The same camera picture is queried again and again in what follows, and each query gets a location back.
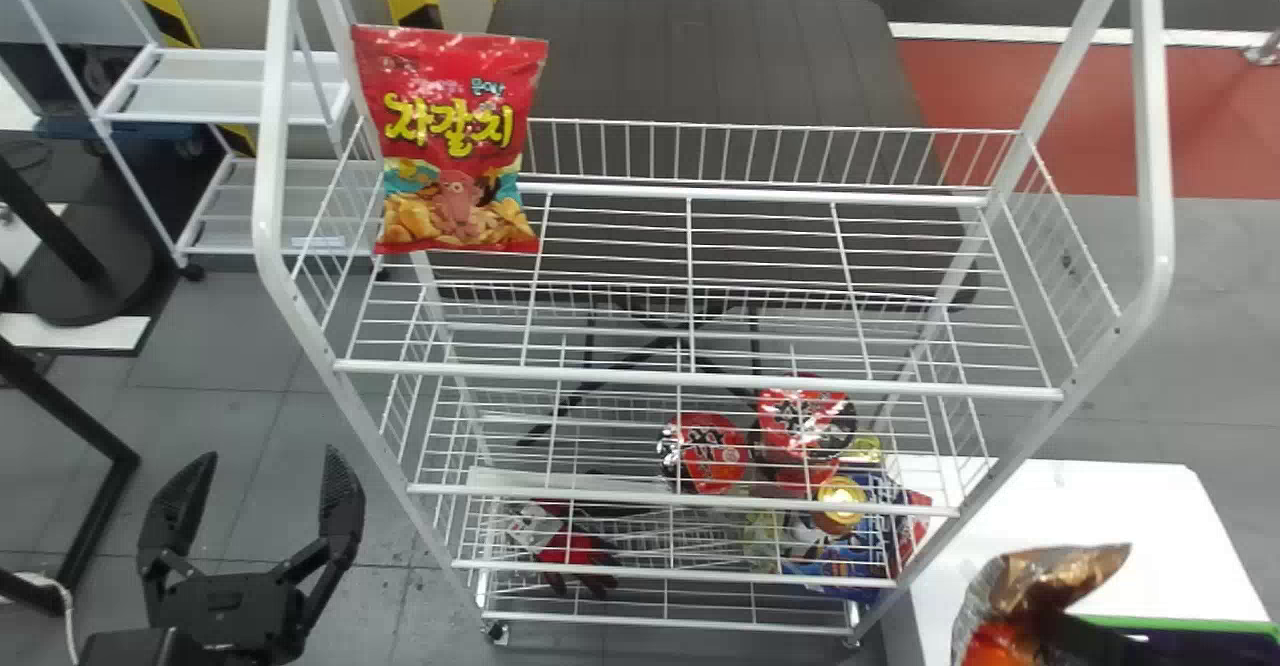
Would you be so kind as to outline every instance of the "red floor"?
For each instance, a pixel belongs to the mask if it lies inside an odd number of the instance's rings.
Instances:
[[[1016,127],[1057,45],[900,41],[932,127]],[[1183,197],[1280,199],[1280,68],[1228,47],[1171,47],[1174,191]],[[1129,47],[1093,46],[1041,141],[1065,193],[1132,195]]]

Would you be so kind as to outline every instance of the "white shelf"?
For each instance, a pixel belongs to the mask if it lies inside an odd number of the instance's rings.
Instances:
[[[253,159],[228,156],[218,172],[214,174],[204,199],[196,206],[187,223],[187,228],[178,240],[178,250],[186,255],[204,256],[248,256],[253,252],[253,243],[250,238],[250,213],[253,206],[253,178],[256,174]],[[306,243],[311,233],[311,224],[315,222],[316,210],[325,202],[325,197],[333,200],[335,188],[334,174],[338,163],[321,159],[291,159],[285,166],[284,188],[284,215],[282,228],[282,250],[288,255],[297,255]],[[365,163],[352,165],[346,170],[348,177],[362,178],[364,183],[376,179],[379,170],[375,164]],[[329,220],[333,233],[325,234],[325,240],[311,247],[311,254],[323,252],[325,245],[334,254],[346,254],[352,245],[351,233],[360,233],[356,224],[360,223],[364,211],[347,205],[351,213],[346,220],[334,216]],[[372,210],[367,228],[376,228],[380,210]],[[371,238],[355,238],[356,248],[353,254],[369,256],[371,252]]]
[[[787,630],[841,635],[847,629],[846,602],[806,589],[813,585],[893,588],[890,578],[833,578],[777,574],[786,537],[749,542],[741,530],[745,514],[685,507],[637,510],[596,517],[577,511],[575,524],[607,539],[616,566],[582,566],[534,561],[504,533],[503,506],[521,499],[472,497],[466,517],[445,529],[457,557],[454,569],[470,574],[476,597],[490,617],[580,622],[640,622],[744,630]],[[449,502],[440,511],[448,512]],[[438,515],[436,523],[442,524]],[[776,556],[751,553],[772,551]],[[886,573],[884,552],[861,567]],[[563,575],[567,597],[556,596],[541,574]],[[595,599],[573,574],[607,574],[617,579],[608,601]]]
[[[731,494],[690,493],[689,488],[673,493],[659,479],[657,444],[677,411],[723,415],[750,442],[760,433],[753,398],[722,389],[621,384],[577,389],[581,384],[563,382],[393,375],[389,397],[375,418],[381,419],[379,430],[399,459],[412,493],[820,510],[814,501],[787,498],[772,488],[773,474],[797,483],[831,475],[819,466],[780,465],[772,471],[751,465]],[[878,438],[882,459],[867,465],[846,457],[840,471],[855,480],[886,476],[933,498],[931,505],[908,505],[896,494],[870,491],[872,502],[854,510],[957,515],[992,462],[974,402],[900,397],[887,414],[890,397],[884,394],[854,397],[852,403],[859,433]],[[498,470],[502,478],[488,470]]]
[[[572,184],[538,182],[522,191],[539,254],[431,254],[430,292],[411,260],[384,259],[393,275],[371,286],[366,320],[338,369],[590,380],[581,357],[590,337],[590,366],[614,368],[611,379],[621,383],[762,388],[810,373],[850,392],[1060,401],[1046,341],[1074,359],[1114,318],[1092,264],[1062,265],[1083,246],[1069,222],[1048,222],[1056,215],[1048,210],[1060,209],[1056,193],[1021,195],[1012,207],[1014,219],[1027,220],[1020,228],[1043,240],[1030,247],[1036,278],[1070,296],[1033,336],[1037,315],[1056,302],[1038,300],[1034,287],[1015,291],[1002,252],[1025,242],[1001,243],[979,209],[869,214],[767,201],[768,192],[726,202],[584,196]],[[966,228],[978,251],[963,287],[970,302],[933,309],[929,292],[954,275],[950,254]],[[660,336],[682,339],[680,362],[620,369]],[[444,338],[458,362],[388,359],[383,348],[430,350]]]
[[[134,58],[99,105],[111,122],[256,124],[262,110],[265,51],[233,47],[147,46]],[[340,123],[351,87],[333,51],[312,53],[324,92],[316,95],[310,69],[294,53],[289,85],[289,123]]]
[[[598,601],[573,580],[561,598],[538,574],[470,571],[485,619],[845,637],[846,602],[776,584],[627,579]]]

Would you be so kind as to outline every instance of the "gold can lid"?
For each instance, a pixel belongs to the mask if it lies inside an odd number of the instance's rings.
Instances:
[[[847,476],[832,476],[818,487],[818,501],[832,506],[867,503],[867,492]],[[826,511],[824,514],[832,521],[845,526],[851,526],[863,517],[856,511]]]

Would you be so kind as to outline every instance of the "metal shelf frame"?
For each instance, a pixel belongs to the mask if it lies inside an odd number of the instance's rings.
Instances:
[[[33,0],[18,0],[32,26],[45,42],[56,68],[100,138],[108,156],[123,174],[124,182],[146,215],[159,243],[163,243],[178,269],[187,265],[189,256],[205,252],[193,248],[200,227],[206,220],[205,207],[219,190],[221,178],[233,163],[241,161],[233,147],[219,133],[210,133],[225,154],[210,184],[205,200],[188,220],[186,232],[177,240],[170,237],[156,214],[141,179],[129,168],[119,147],[111,138],[111,124],[184,123],[184,124],[256,124],[264,99],[264,65],[266,53],[247,47],[166,47],[146,14],[138,12],[132,0],[116,0],[138,31],[141,50],[115,81],[108,93],[96,102],[82,86],[81,79],[59,46],[59,40],[41,17]],[[300,127],[324,128],[329,138],[337,138],[339,124],[347,119],[352,95],[347,78],[333,51],[312,51],[302,31],[300,15],[294,14],[294,50],[292,54],[291,83],[288,91],[293,110],[289,122]],[[247,214],[243,215],[247,224]],[[223,243],[221,254],[250,255],[252,246],[246,238]]]
[[[1129,304],[1102,279],[1036,147],[1112,1],[1084,0],[1016,129],[532,120],[521,192],[539,252],[375,257],[376,279],[353,269],[380,228],[369,109],[357,100],[357,117],[332,138],[333,172],[310,192],[307,224],[288,151],[296,0],[270,0],[252,188],[259,273],[480,625],[858,639],[1167,297],[1161,0],[1130,0],[1143,274]],[[351,6],[317,3],[338,64],[353,74]],[[872,169],[856,166],[868,159]],[[383,400],[370,409],[361,393],[372,383]],[[892,578],[754,570],[733,530],[741,516],[820,510],[762,496],[754,470],[724,496],[655,480],[654,439],[672,415],[708,410],[750,429],[764,388],[847,394],[882,443],[883,462],[870,469],[933,498],[902,503],[873,489],[856,507],[868,520],[928,520],[905,564],[892,564],[901,551],[884,544],[878,565]],[[991,452],[982,402],[1010,400],[1038,407],[1011,447]],[[868,469],[856,464],[841,457],[847,473]],[[623,548],[617,566],[521,558],[494,508],[529,498],[631,505],[634,517],[599,526],[653,540]],[[621,603],[577,592],[552,599],[539,571],[616,575]],[[859,617],[803,584],[882,593]]]

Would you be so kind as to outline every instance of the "white cable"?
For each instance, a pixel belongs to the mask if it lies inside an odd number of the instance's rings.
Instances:
[[[15,575],[33,585],[54,587],[58,589],[58,596],[63,598],[63,624],[67,634],[67,653],[72,657],[72,666],[79,666],[79,656],[76,648],[76,630],[72,626],[72,616],[76,613],[76,610],[72,607],[72,592],[69,592],[63,584],[41,574],[22,573]]]

